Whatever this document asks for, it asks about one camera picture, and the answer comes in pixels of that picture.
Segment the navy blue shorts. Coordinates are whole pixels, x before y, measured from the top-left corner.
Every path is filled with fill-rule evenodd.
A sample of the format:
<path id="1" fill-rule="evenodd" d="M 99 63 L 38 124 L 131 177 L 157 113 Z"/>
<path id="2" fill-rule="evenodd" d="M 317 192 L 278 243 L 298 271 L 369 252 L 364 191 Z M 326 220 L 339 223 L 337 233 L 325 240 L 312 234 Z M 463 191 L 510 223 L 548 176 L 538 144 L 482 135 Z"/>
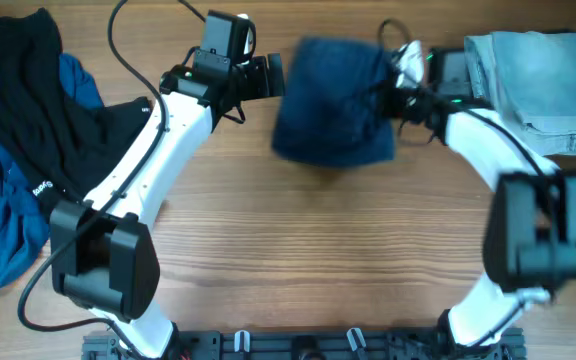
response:
<path id="1" fill-rule="evenodd" d="M 272 149 L 287 160 L 331 168 L 393 160 L 394 131 L 384 109 L 390 57 L 367 42 L 302 38 L 288 71 Z"/>

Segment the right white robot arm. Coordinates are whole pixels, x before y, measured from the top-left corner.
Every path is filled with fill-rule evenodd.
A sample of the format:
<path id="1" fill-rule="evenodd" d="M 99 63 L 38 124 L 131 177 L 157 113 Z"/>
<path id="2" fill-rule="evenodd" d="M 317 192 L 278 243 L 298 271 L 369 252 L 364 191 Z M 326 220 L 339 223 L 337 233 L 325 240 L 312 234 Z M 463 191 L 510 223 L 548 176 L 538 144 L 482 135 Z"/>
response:
<path id="1" fill-rule="evenodd" d="M 389 52 L 387 61 L 388 88 L 403 119 L 431 129 L 493 192 L 484 271 L 446 313 L 457 349 L 490 347 L 527 309 L 553 301 L 576 280 L 576 170 L 562 170 L 530 149 L 485 100 L 422 85 L 418 43 Z"/>

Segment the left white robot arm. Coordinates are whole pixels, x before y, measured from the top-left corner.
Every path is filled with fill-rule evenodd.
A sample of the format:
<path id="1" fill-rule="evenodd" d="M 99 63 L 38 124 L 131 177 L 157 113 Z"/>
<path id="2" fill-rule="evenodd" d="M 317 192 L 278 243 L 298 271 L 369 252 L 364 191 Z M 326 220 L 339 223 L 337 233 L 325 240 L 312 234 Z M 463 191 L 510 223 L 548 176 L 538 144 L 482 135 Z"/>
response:
<path id="1" fill-rule="evenodd" d="M 154 299 L 160 266 L 150 232 L 219 121 L 244 101 L 283 94 L 280 56 L 255 50 L 247 15 L 210 11 L 200 45 L 162 75 L 149 119 L 115 168 L 83 202 L 62 202 L 51 214 L 53 288 L 110 328 L 112 355 L 182 356 L 178 328 Z"/>

